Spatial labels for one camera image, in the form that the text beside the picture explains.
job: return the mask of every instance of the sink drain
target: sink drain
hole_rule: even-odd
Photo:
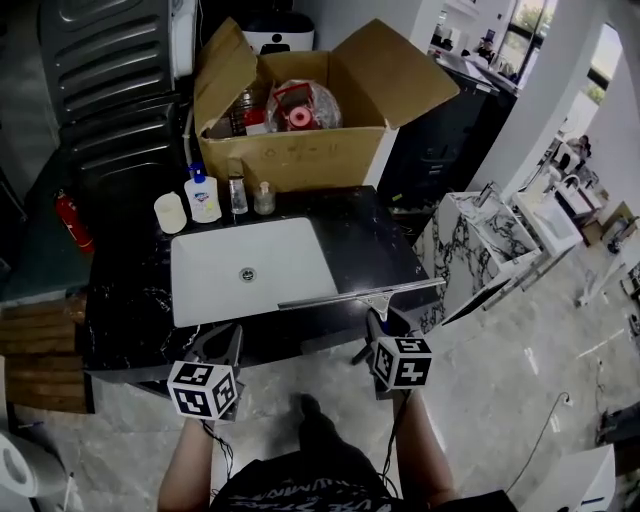
[[[256,271],[252,268],[246,267],[240,271],[240,279],[245,283],[250,283],[256,279]]]

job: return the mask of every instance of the person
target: person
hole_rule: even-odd
[[[211,505],[213,439],[198,421],[187,419],[160,487],[158,511],[516,511],[503,491],[461,499],[420,393],[408,398],[396,393],[396,454],[403,500],[391,497],[369,459],[340,438],[320,404],[302,395],[300,450],[251,462],[226,483]]]
[[[583,135],[579,139],[569,139],[567,146],[580,157],[581,161],[586,161],[586,159],[591,156],[591,144],[589,143],[589,137],[587,135]]]
[[[477,53],[483,59],[486,59],[489,64],[491,64],[491,59],[493,59],[493,41],[490,39],[482,38],[480,39],[480,43],[473,49],[474,53]]]

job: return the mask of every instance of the small glass bottle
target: small glass bottle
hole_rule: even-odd
[[[229,178],[229,190],[231,191],[231,213],[242,215],[249,211],[247,195],[244,191],[244,178]]]
[[[260,183],[253,197],[253,209],[259,215],[270,215],[276,209],[276,195],[268,181]]]

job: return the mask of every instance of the black shirt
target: black shirt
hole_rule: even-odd
[[[298,452],[270,461],[254,461],[222,488],[211,504],[218,511],[326,511],[396,512],[426,510],[426,507],[392,498],[380,480],[354,475],[349,478],[337,469],[336,475],[313,474],[300,465]],[[439,512],[516,512],[503,491],[465,498],[437,507]]]

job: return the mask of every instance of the wooden crate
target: wooden crate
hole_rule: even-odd
[[[37,409],[93,412],[91,379],[76,352],[76,325],[65,301],[0,312],[0,354],[5,356],[7,400]]]

